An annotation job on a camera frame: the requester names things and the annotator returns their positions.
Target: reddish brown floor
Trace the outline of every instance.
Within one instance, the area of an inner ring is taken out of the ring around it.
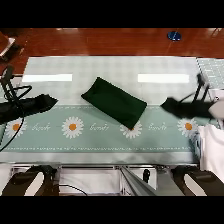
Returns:
[[[9,61],[23,74],[28,57],[69,55],[160,55],[224,58],[222,28],[1,28],[22,46]],[[167,38],[178,31],[182,40]],[[7,63],[0,62],[0,72]]]

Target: daisy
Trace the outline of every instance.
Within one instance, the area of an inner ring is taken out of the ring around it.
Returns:
[[[198,125],[194,118],[191,120],[182,119],[178,121],[177,127],[179,131],[182,131],[182,135],[185,135],[185,137],[188,137],[190,139],[194,137],[195,133],[198,130]]]
[[[22,122],[22,118],[18,118],[18,119],[11,121],[7,124],[5,132],[6,132],[6,135],[8,135],[8,138],[12,138],[14,136],[16,131],[19,129],[21,122]],[[17,133],[15,138],[22,135],[23,132],[26,130],[26,128],[27,128],[27,122],[24,121],[22,127],[20,128],[20,130]]]
[[[82,134],[84,124],[81,119],[78,117],[69,117],[66,119],[65,122],[63,122],[62,125],[62,131],[64,132],[63,135],[66,136],[66,138],[75,138],[76,136],[79,136]]]
[[[128,129],[124,125],[120,125],[120,128],[121,128],[120,131],[123,132],[123,135],[125,135],[126,138],[132,139],[141,134],[142,125],[140,121],[138,121],[132,130]]]

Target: white fabric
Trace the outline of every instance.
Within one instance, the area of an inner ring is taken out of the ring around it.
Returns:
[[[199,126],[200,169],[213,172],[224,183],[224,130],[214,125]]]

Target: blue object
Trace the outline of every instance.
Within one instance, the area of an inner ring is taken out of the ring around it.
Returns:
[[[173,41],[181,40],[181,34],[176,31],[169,32],[167,36],[170,40],[173,40]]]

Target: green towel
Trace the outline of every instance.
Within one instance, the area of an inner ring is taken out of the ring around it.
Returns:
[[[81,96],[129,129],[134,128],[147,106],[146,102],[131,96],[99,77],[92,87]]]

